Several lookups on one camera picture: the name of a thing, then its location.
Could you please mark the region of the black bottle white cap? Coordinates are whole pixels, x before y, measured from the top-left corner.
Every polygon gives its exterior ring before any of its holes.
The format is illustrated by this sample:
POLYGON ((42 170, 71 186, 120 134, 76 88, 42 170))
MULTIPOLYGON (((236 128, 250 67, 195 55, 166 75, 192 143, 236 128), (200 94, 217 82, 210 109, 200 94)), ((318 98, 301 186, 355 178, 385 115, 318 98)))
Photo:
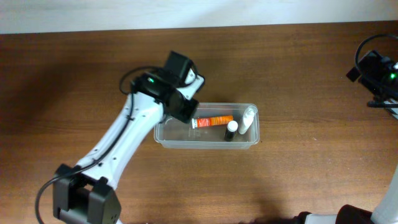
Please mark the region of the black bottle white cap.
POLYGON ((238 130, 238 123, 236 121, 230 121, 226 127, 224 140, 227 142, 231 142, 234 139, 237 130, 238 130))

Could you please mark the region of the white squeeze bottle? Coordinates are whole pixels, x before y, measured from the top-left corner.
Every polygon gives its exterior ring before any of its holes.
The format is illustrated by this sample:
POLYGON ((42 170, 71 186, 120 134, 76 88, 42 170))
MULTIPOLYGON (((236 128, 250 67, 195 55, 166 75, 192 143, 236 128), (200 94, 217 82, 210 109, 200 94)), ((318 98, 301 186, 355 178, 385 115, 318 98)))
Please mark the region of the white squeeze bottle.
POLYGON ((242 119, 239 124, 238 133, 245 134, 249 127, 252 125, 254 121, 254 117, 257 114, 257 108, 253 105, 248 106, 242 116, 242 119))

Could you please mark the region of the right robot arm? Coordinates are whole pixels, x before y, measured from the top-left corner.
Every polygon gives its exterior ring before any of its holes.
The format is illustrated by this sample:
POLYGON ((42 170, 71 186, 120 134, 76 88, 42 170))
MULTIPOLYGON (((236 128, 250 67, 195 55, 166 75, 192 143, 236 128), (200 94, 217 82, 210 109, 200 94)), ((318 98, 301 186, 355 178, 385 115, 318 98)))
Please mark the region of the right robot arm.
MULTIPOLYGON (((397 119, 397 62, 376 50, 366 53, 346 74, 368 89, 374 99, 368 102, 370 108, 382 108, 397 119)), ((344 205, 337 213, 320 215, 310 212, 299 213, 295 223, 397 223, 397 168, 394 169, 387 190, 372 210, 344 205)))

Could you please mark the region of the orange tablet tube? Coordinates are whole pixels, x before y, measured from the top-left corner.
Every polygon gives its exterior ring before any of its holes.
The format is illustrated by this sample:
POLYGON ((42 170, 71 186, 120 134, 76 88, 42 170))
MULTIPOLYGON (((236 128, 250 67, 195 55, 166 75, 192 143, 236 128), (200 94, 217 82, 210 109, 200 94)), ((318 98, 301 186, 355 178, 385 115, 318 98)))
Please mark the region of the orange tablet tube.
POLYGON ((233 120, 232 115, 226 116, 215 116, 215 117, 207 117, 207 118, 193 118, 192 119, 192 128, 205 128, 210 126, 220 126, 228 124, 233 120))

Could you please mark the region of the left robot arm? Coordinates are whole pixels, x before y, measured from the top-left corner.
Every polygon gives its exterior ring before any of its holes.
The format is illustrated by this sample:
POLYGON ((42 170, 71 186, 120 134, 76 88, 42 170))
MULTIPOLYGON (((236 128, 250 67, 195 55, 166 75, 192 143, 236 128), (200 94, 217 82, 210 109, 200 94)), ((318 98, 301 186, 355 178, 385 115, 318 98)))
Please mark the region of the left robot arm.
POLYGON ((205 79, 193 61, 171 52, 162 67, 143 66, 127 74, 129 82, 120 114, 99 143, 75 166, 55 172, 53 216, 65 223, 120 223, 119 180, 147 134, 168 117, 189 123, 205 79))

